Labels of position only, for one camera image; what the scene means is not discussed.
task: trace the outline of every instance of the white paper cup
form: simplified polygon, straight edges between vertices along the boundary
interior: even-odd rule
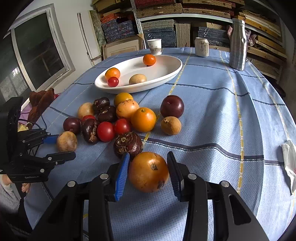
[[[161,55],[161,39],[147,40],[151,54]]]

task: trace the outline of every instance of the human hand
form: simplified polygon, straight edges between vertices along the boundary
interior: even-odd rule
[[[12,181],[9,179],[9,177],[6,174],[3,174],[2,181],[3,181],[4,185],[9,185],[12,183]]]
[[[22,183],[22,192],[28,193],[31,183]]]

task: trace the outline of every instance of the white bowl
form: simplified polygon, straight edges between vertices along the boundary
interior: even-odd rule
[[[116,87],[109,87],[105,78],[105,70],[95,80],[95,85],[102,91],[112,94],[121,92],[135,93],[149,90],[160,86],[174,78],[182,68],[182,61],[176,57],[167,55],[158,55],[156,63],[152,66],[146,66],[143,63],[143,57],[137,57],[123,61],[112,66],[120,71],[119,84]],[[139,84],[129,85],[129,79],[134,74],[143,74],[147,81]]]

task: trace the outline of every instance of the blue tablecloth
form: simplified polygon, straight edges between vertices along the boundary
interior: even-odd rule
[[[140,50],[112,56],[81,75],[44,112],[47,131],[63,132],[63,121],[76,116],[85,102],[106,96],[113,103],[115,95],[101,92],[94,85],[96,77],[122,61],[143,56]],[[296,143],[296,126],[291,114],[271,84],[249,62],[239,72],[228,66],[229,53],[210,50],[200,58],[192,48],[164,49],[163,54],[183,62],[180,73],[157,88],[134,93],[142,107],[159,112],[162,100],[172,94],[185,103],[180,117],[182,131],[166,136],[160,120],[144,145],[164,158],[172,150],[177,161],[204,180],[219,183],[228,180],[256,215],[271,241],[277,240],[295,215],[295,194],[284,169],[280,145],[291,139]],[[46,183],[34,183],[25,199],[25,209],[34,227],[51,200],[70,180],[91,181],[118,162],[113,142],[87,144],[78,135],[76,159],[56,166]],[[39,156],[56,152],[54,145],[42,145]],[[156,193],[135,190],[127,182],[118,203],[110,203],[114,239],[120,241],[182,240],[187,203],[179,203],[169,182]],[[209,202],[209,240],[213,239],[213,208]]]

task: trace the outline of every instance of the red tomato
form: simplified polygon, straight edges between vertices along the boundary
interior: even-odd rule
[[[115,137],[112,123],[104,121],[98,125],[97,134],[101,141],[109,142]]]
[[[96,119],[93,115],[85,115],[82,120],[81,120],[81,123],[85,122],[85,120],[87,119]]]
[[[131,124],[126,119],[119,119],[114,124],[114,131],[118,135],[123,135],[131,131]]]
[[[119,83],[119,80],[116,77],[110,77],[110,79],[108,79],[108,82],[107,82],[109,87],[116,87],[118,83]]]

